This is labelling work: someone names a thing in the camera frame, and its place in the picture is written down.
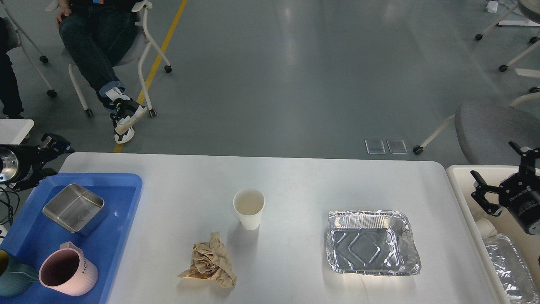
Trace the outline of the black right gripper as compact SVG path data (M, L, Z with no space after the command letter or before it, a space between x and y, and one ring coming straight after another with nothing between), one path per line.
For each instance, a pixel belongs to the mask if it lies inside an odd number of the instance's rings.
M514 141L509 146L521 157L518 172L501 182L500 186L488 185L477 171L470 171L475 179L471 197L488 215L498 217L507 208L523 231L529 235L540 232L540 181L536 175L539 148L522 147ZM499 194L499 204L490 203L486 193Z

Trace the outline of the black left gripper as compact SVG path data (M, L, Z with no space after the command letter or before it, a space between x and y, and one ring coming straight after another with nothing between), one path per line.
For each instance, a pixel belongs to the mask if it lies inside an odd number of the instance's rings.
M35 188L46 177L58 174L52 168L43 168L43 162L76 152L70 141L54 133L44 133L41 141L40 146L0 145L1 185L14 184L15 192Z

